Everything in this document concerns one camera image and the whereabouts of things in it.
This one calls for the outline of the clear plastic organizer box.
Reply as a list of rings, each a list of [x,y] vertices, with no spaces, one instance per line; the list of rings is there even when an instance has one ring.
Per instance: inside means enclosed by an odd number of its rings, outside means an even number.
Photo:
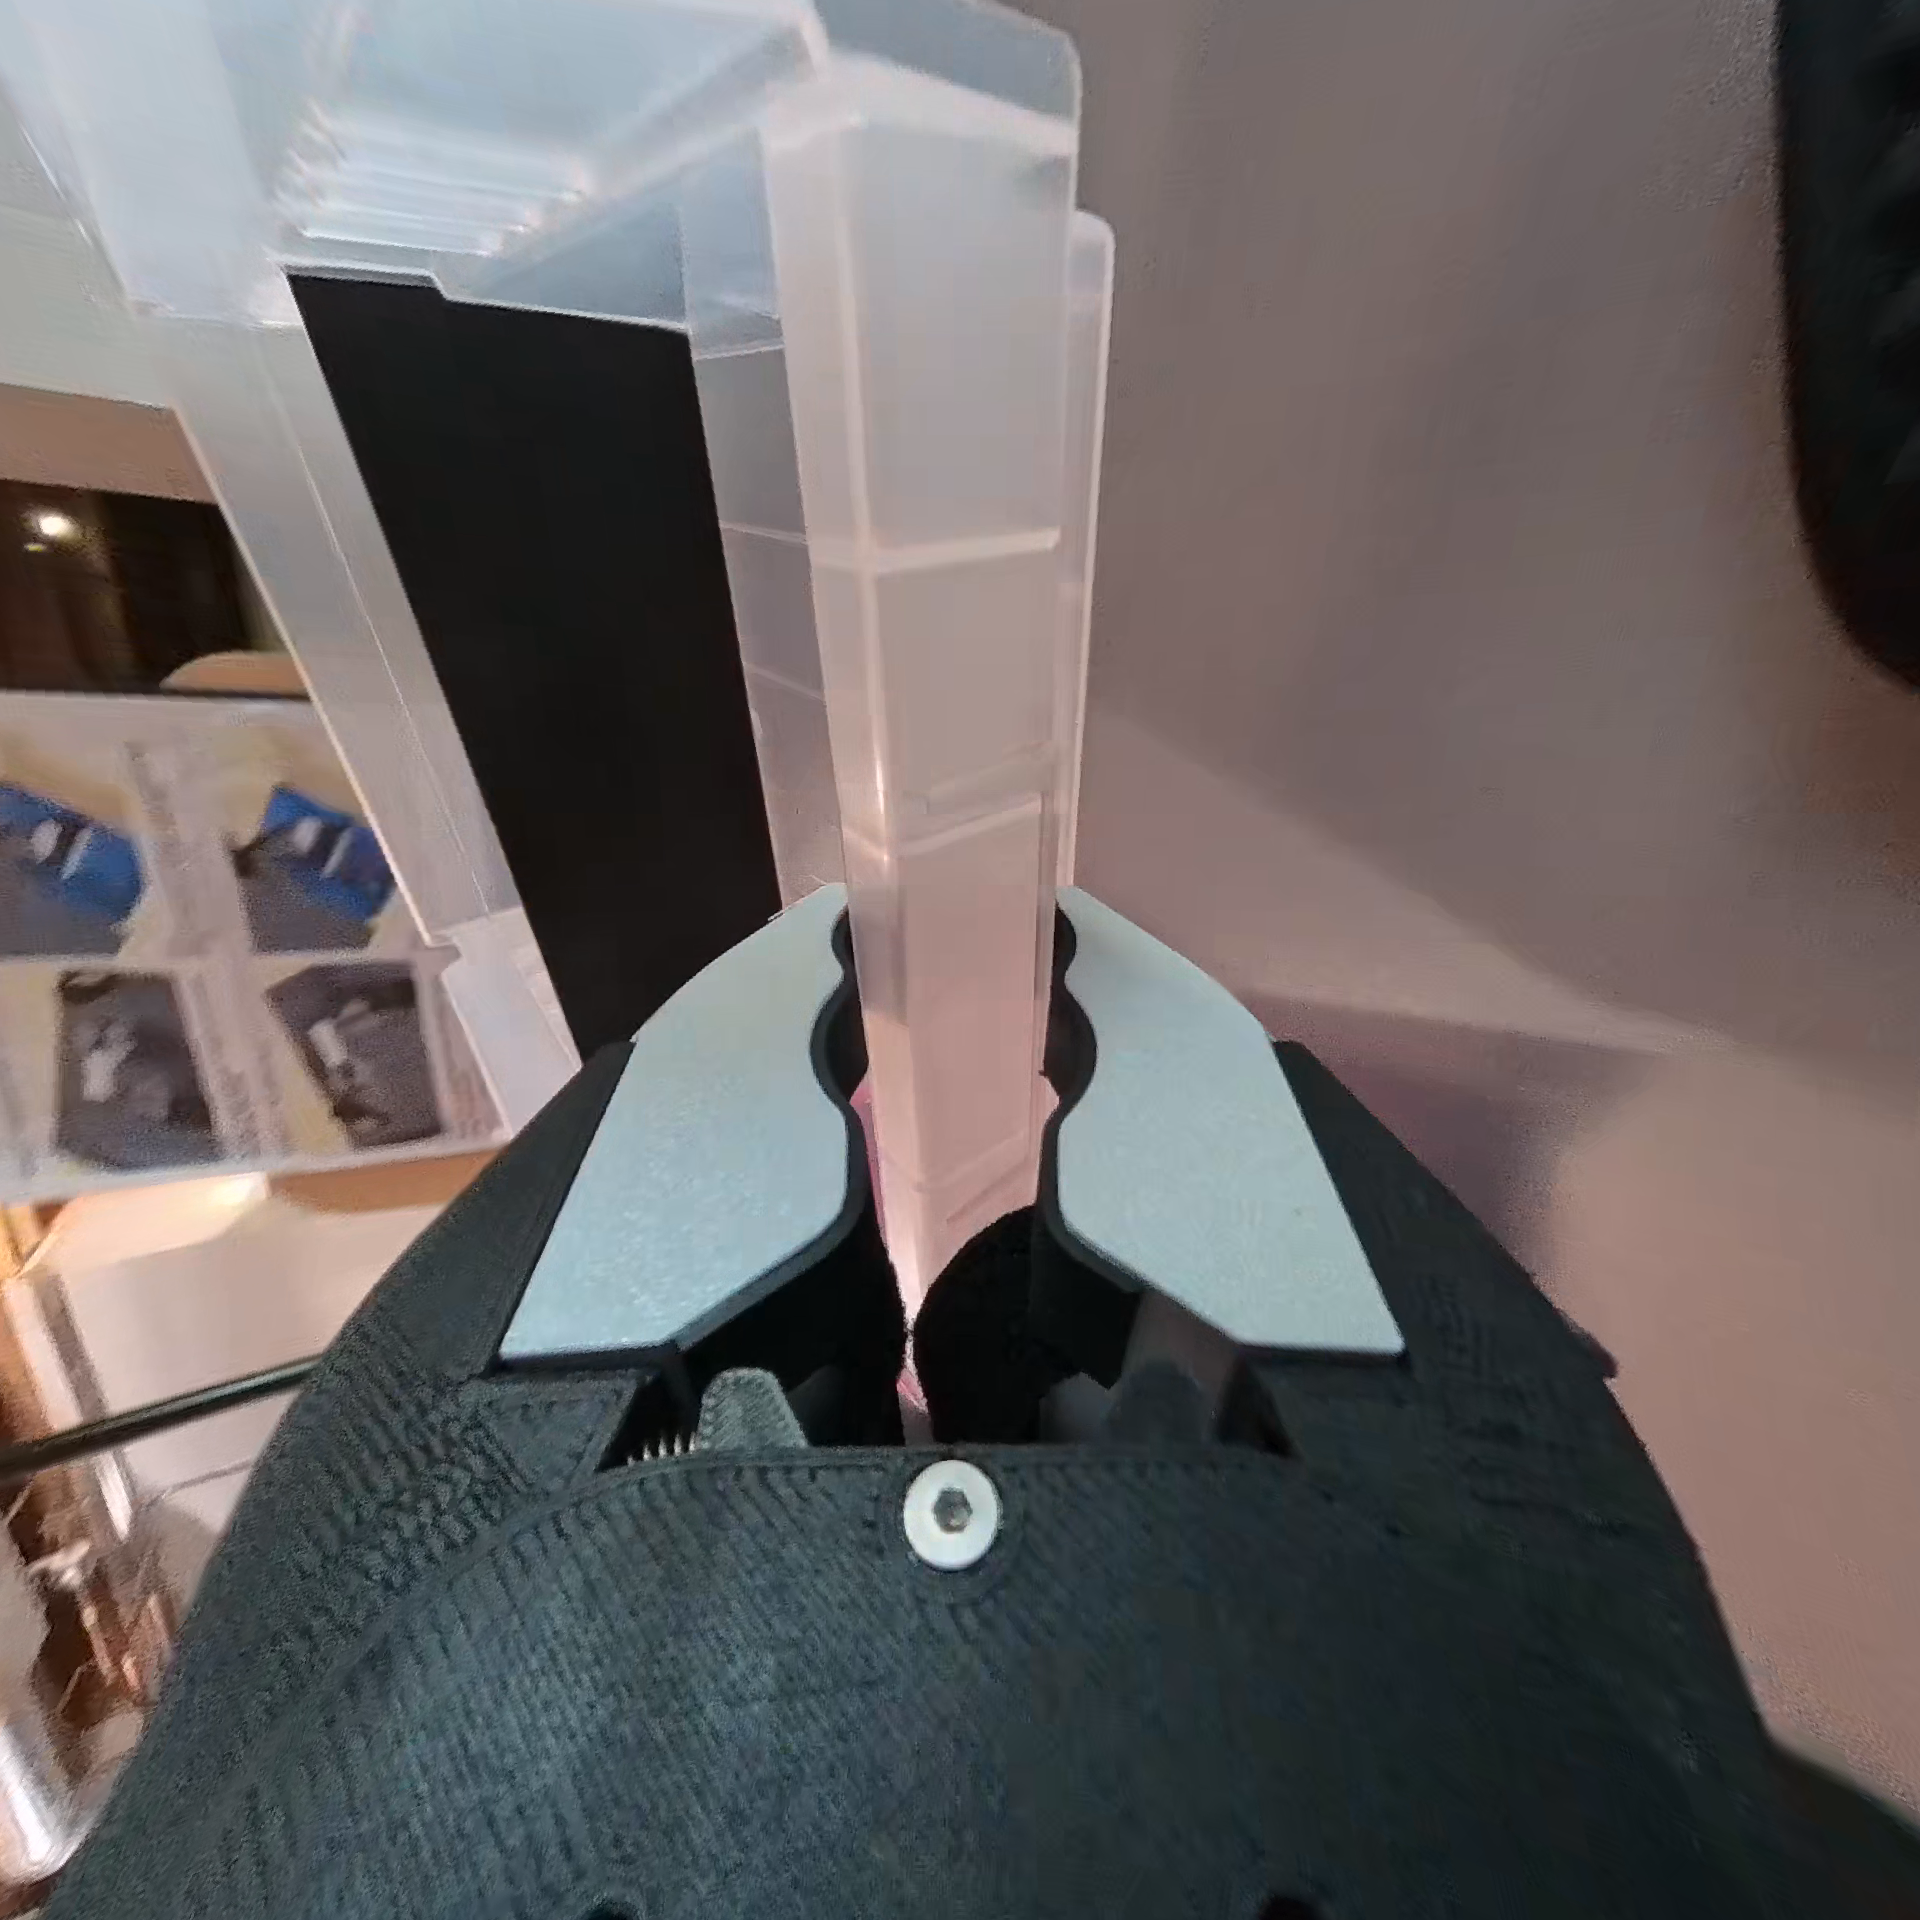
[[[498,1089],[506,804],[295,274],[691,350],[784,899],[846,883],[908,1307],[1030,1204],[1073,874],[1115,236],[1073,41],[996,4],[6,4],[131,304]]]

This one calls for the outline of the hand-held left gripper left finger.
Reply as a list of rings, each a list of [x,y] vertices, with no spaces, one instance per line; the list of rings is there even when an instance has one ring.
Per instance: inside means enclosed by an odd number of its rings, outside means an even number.
[[[831,1261],[870,1213],[831,1035],[852,989],[849,890],[734,944],[633,1034],[503,1331],[506,1368],[685,1356]]]

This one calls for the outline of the printed instruction sheet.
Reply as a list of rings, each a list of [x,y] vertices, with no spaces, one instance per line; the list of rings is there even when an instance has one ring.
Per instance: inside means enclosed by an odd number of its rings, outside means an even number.
[[[3,1201],[506,1138],[291,699],[3,692]]]

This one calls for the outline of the black mesh cushion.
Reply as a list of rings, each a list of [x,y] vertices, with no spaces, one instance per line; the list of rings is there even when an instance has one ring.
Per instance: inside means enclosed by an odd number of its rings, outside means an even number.
[[[1799,525],[1844,634],[1918,687],[1918,7],[1779,4],[1774,101]]]

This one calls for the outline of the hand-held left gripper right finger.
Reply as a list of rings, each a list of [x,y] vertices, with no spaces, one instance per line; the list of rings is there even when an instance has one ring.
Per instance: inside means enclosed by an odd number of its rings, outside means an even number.
[[[1405,1331],[1254,1011],[1088,890],[1058,899],[1046,1338],[1127,1362],[1148,1298],[1242,1353],[1397,1362]]]

